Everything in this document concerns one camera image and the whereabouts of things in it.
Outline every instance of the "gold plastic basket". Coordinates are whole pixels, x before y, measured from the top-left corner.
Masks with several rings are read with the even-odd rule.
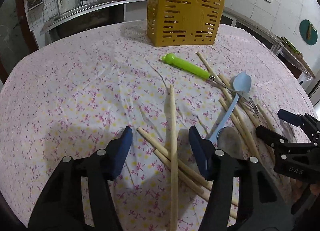
[[[224,0],[148,0],[147,35],[155,47],[214,43]]]

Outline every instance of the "spoon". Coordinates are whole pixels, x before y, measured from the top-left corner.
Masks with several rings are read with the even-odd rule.
[[[241,139],[232,127],[224,127],[218,134],[218,149],[225,151],[231,157],[243,160]]]
[[[251,88],[251,77],[244,71],[242,71],[239,75],[236,76],[235,80],[233,81],[233,88],[235,91],[244,91],[246,93],[249,93]],[[217,141],[217,137],[219,134],[219,131],[223,128],[225,123],[228,121],[233,109],[235,108],[237,102],[239,100],[239,95],[236,94],[231,106],[229,107],[228,111],[222,118],[221,122],[218,124],[217,128],[213,132],[213,134],[209,137],[209,140],[212,143],[215,143]]]

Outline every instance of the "green handle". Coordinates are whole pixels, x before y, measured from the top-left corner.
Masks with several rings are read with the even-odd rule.
[[[183,59],[176,57],[173,53],[169,53],[169,54],[163,56],[161,59],[163,62],[165,62],[169,65],[174,65],[180,69],[189,71],[192,74],[194,74],[200,78],[203,78],[205,80],[209,79],[209,77],[211,76],[208,71],[203,70],[202,68],[200,68],[196,65],[193,65],[192,63],[190,63],[186,60],[183,60]]]

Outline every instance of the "white tile wall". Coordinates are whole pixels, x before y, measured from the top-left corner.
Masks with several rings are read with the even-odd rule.
[[[318,72],[320,43],[307,45],[299,32],[300,22],[304,19],[310,20],[320,32],[320,6],[316,0],[274,0],[272,3],[265,0],[226,0],[225,6],[249,17],[275,35],[288,38],[302,52],[313,72]]]

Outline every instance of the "pink floral pattern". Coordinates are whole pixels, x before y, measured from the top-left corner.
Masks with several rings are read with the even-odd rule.
[[[277,131],[291,141],[308,141],[299,128],[277,117],[280,108],[315,116],[308,96],[289,70],[247,32],[220,25],[213,46],[163,48],[154,48],[145,33],[146,21],[100,27],[52,43],[13,69],[0,94],[0,190],[25,225],[63,156],[87,157],[128,125],[133,128],[133,144],[121,175],[109,183],[121,225],[124,230],[166,229],[170,171],[136,128],[143,127],[169,146],[168,87],[174,84],[179,158],[197,170],[188,129],[195,125],[205,137],[224,113],[219,89],[159,60],[169,52],[204,68],[196,55],[200,51],[216,73],[229,78],[246,71],[252,77],[251,96],[268,111]],[[249,118],[244,118],[254,133]],[[227,125],[233,126],[230,120]],[[273,172],[260,140],[257,146],[288,199],[289,183],[282,184]],[[235,181],[235,194],[238,191]],[[83,179],[85,217],[92,225],[88,199]],[[179,229],[198,230],[206,202],[180,182],[179,203]]]

